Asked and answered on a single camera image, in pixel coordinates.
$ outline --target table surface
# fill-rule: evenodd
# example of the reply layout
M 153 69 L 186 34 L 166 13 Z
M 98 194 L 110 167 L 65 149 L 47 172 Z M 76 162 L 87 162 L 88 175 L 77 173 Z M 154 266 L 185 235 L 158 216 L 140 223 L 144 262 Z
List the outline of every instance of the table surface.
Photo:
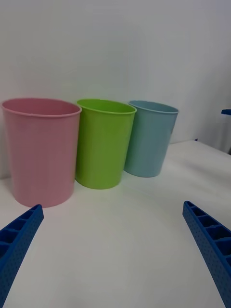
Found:
M 42 222 L 6 308 L 222 308 L 182 216 L 190 200 L 231 229 L 231 156 L 196 141 L 170 145 L 161 174 L 126 172 L 108 190 L 75 183 Z M 28 208 L 0 181 L 0 229 Z

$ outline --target blue object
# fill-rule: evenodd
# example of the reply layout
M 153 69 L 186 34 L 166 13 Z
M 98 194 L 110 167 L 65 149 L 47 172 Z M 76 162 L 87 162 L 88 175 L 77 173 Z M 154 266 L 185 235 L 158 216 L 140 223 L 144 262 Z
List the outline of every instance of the blue object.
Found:
M 167 105 L 131 101 L 137 108 L 124 170 L 138 177 L 155 177 L 167 152 L 178 110 Z
M 231 308 L 231 231 L 189 201 L 183 216 L 226 308 Z
M 222 113 L 223 115 L 229 115 L 229 116 L 231 116 L 231 109 L 223 109 L 223 110 L 221 111 L 221 113 Z
M 43 217 L 42 206 L 36 205 L 0 231 L 0 308 Z

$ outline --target pink cup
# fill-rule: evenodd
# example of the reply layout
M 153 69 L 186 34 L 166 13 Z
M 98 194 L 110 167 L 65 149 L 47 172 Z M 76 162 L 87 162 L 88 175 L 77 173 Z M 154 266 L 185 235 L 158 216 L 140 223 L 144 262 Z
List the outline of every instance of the pink cup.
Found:
M 81 107 L 51 99 L 2 103 L 15 199 L 54 206 L 73 193 Z

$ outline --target light blue cup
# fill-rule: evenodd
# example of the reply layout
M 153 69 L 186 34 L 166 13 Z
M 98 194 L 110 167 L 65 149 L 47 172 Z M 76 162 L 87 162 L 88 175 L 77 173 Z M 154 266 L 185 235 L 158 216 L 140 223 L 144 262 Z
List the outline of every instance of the light blue cup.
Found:
M 130 101 L 137 108 L 124 170 L 138 177 L 155 177 L 165 159 L 178 109 L 167 105 Z

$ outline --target green cup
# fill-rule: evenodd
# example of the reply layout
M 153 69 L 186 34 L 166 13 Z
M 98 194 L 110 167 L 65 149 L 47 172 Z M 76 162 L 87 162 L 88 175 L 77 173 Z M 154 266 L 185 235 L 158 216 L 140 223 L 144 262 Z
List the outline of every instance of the green cup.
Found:
M 118 102 L 84 99 L 80 115 L 76 180 L 106 189 L 122 176 L 136 108 Z

